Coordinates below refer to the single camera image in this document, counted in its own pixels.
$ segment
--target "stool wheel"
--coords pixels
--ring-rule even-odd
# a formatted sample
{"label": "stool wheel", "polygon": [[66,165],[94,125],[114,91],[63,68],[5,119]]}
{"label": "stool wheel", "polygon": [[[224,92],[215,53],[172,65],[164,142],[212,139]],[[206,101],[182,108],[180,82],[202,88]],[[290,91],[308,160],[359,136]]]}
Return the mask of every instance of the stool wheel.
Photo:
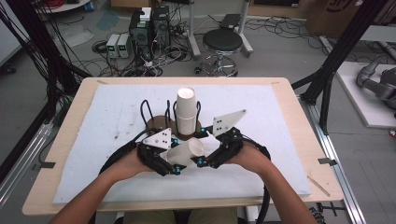
{"label": "stool wheel", "polygon": [[195,67],[194,72],[195,74],[200,74],[202,72],[202,67]]}

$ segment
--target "white paper cup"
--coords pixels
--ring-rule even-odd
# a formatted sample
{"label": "white paper cup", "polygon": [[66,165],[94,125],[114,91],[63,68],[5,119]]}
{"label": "white paper cup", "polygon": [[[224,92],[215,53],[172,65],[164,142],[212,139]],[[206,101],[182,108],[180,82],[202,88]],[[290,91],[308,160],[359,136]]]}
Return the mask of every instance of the white paper cup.
{"label": "white paper cup", "polygon": [[204,144],[197,138],[191,138],[177,147],[171,148],[167,152],[167,160],[170,164],[189,166],[192,164],[191,158],[204,156]]}
{"label": "white paper cup", "polygon": [[196,119],[196,116],[189,119],[183,119],[179,115],[177,115],[178,132],[184,135],[195,133],[195,128],[197,124]]}
{"label": "white paper cup", "polygon": [[176,113],[183,119],[190,119],[197,114],[197,100],[195,91],[190,87],[183,87],[177,91]]}

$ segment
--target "electronic equipment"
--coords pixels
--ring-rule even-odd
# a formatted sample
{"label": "electronic equipment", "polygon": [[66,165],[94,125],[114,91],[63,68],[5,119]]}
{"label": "electronic equipment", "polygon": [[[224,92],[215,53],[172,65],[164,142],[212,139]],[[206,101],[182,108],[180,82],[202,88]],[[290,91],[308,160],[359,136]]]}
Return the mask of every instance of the electronic equipment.
{"label": "electronic equipment", "polygon": [[111,35],[111,37],[107,40],[106,48],[107,54],[109,58],[118,58],[119,48],[117,47],[117,43],[119,42],[120,35]]}
{"label": "electronic equipment", "polygon": [[131,34],[133,47],[141,52],[141,56],[148,61],[152,58],[153,32],[152,23],[150,21],[140,20],[140,12],[136,12],[132,15],[129,33]]}
{"label": "electronic equipment", "polygon": [[155,40],[157,45],[164,49],[171,45],[169,26],[169,6],[155,7],[152,13]]}
{"label": "electronic equipment", "polygon": [[142,7],[140,11],[140,20],[141,21],[150,21],[151,18],[151,7]]}
{"label": "electronic equipment", "polygon": [[121,58],[129,58],[132,53],[132,41],[129,34],[122,34],[117,43],[119,54]]}

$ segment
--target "concrete floor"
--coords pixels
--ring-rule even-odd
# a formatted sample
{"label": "concrete floor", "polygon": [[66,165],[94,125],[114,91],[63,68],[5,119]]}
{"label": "concrete floor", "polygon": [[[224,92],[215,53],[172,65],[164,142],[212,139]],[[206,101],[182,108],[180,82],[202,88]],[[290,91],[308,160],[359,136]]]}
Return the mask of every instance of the concrete floor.
{"label": "concrete floor", "polygon": [[[73,48],[79,59],[92,60],[99,55],[91,51],[94,42],[106,39],[111,32],[126,32],[129,21],[106,9],[87,13],[74,10],[57,15],[58,21],[76,21],[84,16],[84,20],[76,24],[83,25],[93,33],[93,39]],[[208,23],[204,27],[213,27]],[[247,58],[242,52],[232,58],[238,65],[239,77],[286,77],[293,83],[319,69],[326,60],[322,49],[309,46],[319,46],[319,42],[306,38],[283,38],[272,34],[264,28],[246,29],[245,35],[254,48],[254,53]],[[196,36],[202,51],[203,59],[209,53],[204,50],[201,35]],[[360,56],[374,58],[378,53],[372,52],[364,44],[359,44],[354,53]],[[11,60],[17,68],[16,74],[2,72],[0,76],[0,162],[15,146],[21,135],[33,121],[39,110],[46,103],[46,83],[38,74],[29,57],[21,51]],[[171,63],[163,68],[164,77],[192,77],[194,68],[200,61]],[[90,64],[87,69],[94,75],[100,73],[99,67],[104,63]],[[304,92],[305,88],[296,90]],[[393,173],[396,170],[395,139],[388,135],[386,129],[366,128],[349,100],[346,92],[337,78],[333,81],[332,98],[329,111],[328,127],[332,143],[336,148],[349,183],[355,193],[359,206],[367,223],[392,223],[396,219],[396,180]],[[18,186],[7,199],[0,210],[0,223],[44,223],[50,220],[46,217],[28,217],[21,212],[21,207],[32,187],[38,172],[29,169],[22,177]],[[332,211],[323,214],[328,223],[350,223],[347,213],[337,211],[337,217]],[[274,208],[268,217],[276,219]],[[112,223],[115,214],[99,214],[97,223]]]}

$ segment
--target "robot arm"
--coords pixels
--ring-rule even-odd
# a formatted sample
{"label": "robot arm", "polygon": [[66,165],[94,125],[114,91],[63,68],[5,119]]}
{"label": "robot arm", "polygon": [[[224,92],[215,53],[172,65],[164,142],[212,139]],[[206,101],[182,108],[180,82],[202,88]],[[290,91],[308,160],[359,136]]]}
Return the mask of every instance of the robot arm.
{"label": "robot arm", "polygon": [[[372,91],[381,100],[387,101],[395,97],[395,87],[392,87],[388,82],[378,83],[370,79],[370,77],[375,73],[375,69],[378,66],[379,62],[379,58],[377,58],[369,63],[367,66],[364,66],[358,73],[358,77],[356,78],[356,84],[359,87],[363,87],[364,89]],[[388,79],[396,79],[396,73],[394,69],[384,71],[382,76],[389,77]]]}

